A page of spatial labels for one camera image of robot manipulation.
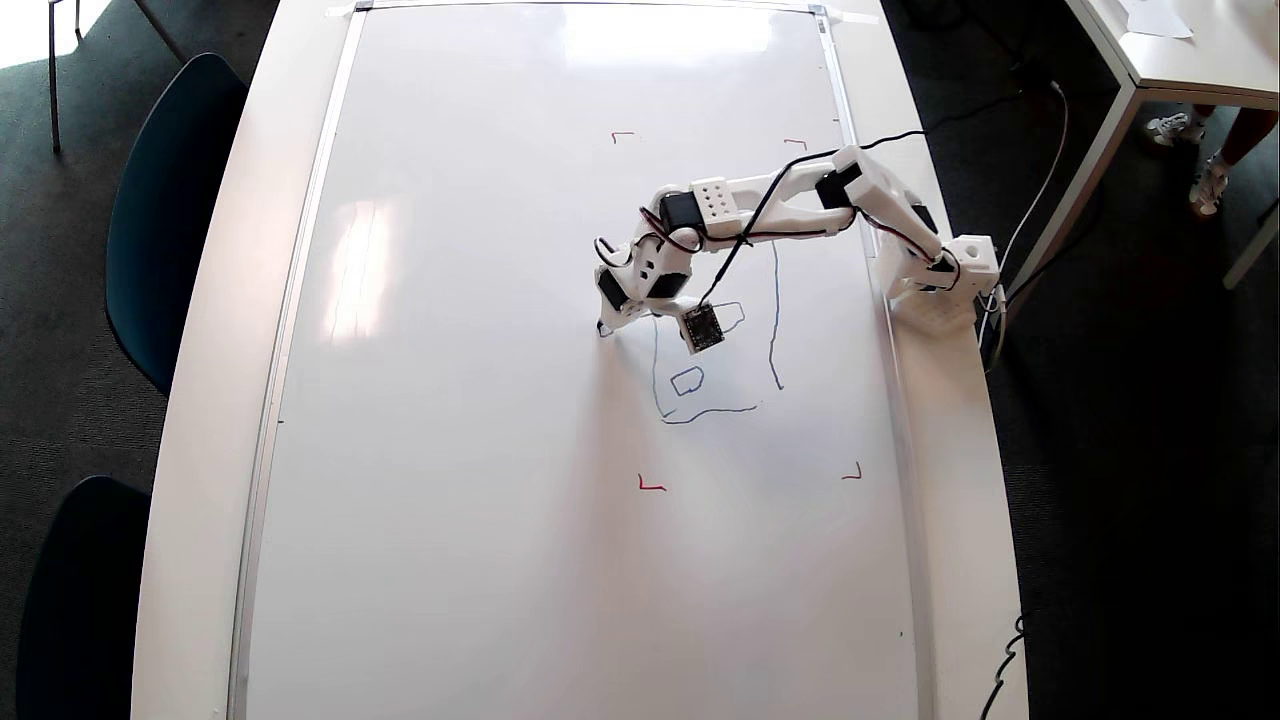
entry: dark blue chair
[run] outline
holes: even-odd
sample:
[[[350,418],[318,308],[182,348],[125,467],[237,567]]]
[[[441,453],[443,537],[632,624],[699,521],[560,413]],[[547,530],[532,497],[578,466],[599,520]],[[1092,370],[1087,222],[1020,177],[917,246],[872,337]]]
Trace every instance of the dark blue chair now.
[[[106,318],[129,360],[169,395],[209,219],[248,88],[197,55],[147,117],[106,238]]]
[[[111,478],[63,500],[27,589],[18,720],[129,716],[151,498]]]

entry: white desk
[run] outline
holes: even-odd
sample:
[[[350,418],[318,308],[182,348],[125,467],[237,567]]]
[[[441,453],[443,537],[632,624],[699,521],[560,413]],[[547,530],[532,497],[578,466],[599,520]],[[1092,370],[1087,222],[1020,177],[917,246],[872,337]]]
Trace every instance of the white desk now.
[[[1280,10],[1272,0],[1172,0],[1193,33],[1184,40],[1126,31],[1119,0],[1066,4],[1120,90],[1048,225],[1018,270],[1011,292],[1057,252],[1143,102],[1280,109]]]
[[[284,0],[268,37],[228,161],[192,297],[156,471],[138,610],[133,715],[227,712],[250,479],[266,414],[298,214],[346,35],[324,1]],[[872,138],[919,127],[876,0],[833,36],[854,123]],[[942,208],[927,146],[881,146],[925,201]],[[940,220],[946,227],[942,213]],[[920,536],[938,717],[972,717],[1019,614],[1007,506],[974,338],[934,342],[896,331],[915,443]],[[1027,715],[1019,659],[993,717]]]

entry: dark carpet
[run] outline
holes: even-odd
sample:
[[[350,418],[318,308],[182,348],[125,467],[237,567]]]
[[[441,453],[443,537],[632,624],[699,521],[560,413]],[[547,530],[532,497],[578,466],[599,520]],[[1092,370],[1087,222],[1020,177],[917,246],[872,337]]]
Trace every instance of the dark carpet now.
[[[941,31],[924,26],[955,0],[915,0],[932,13],[918,20],[901,1],[886,10],[927,126],[1018,90],[1015,58],[1070,99],[1064,167],[1012,270],[1106,113],[1111,76],[1061,1],[973,3]],[[152,6],[184,50],[220,53],[252,78],[274,3]],[[0,720],[13,716],[23,598],[59,498],[90,474],[150,488],[155,471],[165,402],[111,338],[102,259],[133,137],[177,69],[133,4],[111,3],[59,60],[55,158],[45,63],[0,68]],[[1029,92],[929,136],[956,232],[1005,246],[1060,113]],[[1233,115],[1215,115],[1199,156],[1124,143],[1085,210],[1092,231],[1025,301],[988,377],[1036,719],[1274,710],[1275,247],[1235,291],[1220,281],[1276,197],[1276,135],[1233,173],[1221,218],[1197,224],[1185,208]],[[997,646],[972,661],[995,671],[1001,659]]]

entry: tape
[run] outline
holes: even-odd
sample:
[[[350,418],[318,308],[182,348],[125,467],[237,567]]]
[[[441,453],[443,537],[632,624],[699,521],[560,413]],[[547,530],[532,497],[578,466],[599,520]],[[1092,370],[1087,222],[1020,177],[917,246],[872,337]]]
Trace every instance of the tape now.
[[[879,17],[870,13],[846,13],[844,10],[827,8],[827,14],[831,15],[832,22],[837,23],[858,23],[864,26],[879,24]]]

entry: white sneaker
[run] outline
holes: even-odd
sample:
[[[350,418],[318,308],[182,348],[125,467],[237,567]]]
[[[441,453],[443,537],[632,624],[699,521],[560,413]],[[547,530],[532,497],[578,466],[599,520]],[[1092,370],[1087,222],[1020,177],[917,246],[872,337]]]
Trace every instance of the white sneaker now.
[[[1162,149],[1181,143],[1199,145],[1204,140],[1204,123],[1193,122],[1187,113],[1178,113],[1167,118],[1152,118],[1143,127],[1142,136]]]
[[[1207,220],[1217,214],[1217,205],[1222,200],[1222,192],[1226,191],[1226,164],[1219,160],[1215,152],[1204,163],[1204,172],[1201,173],[1199,179],[1192,186],[1190,195],[1187,197],[1187,201],[1190,202],[1192,213],[1197,218]]]

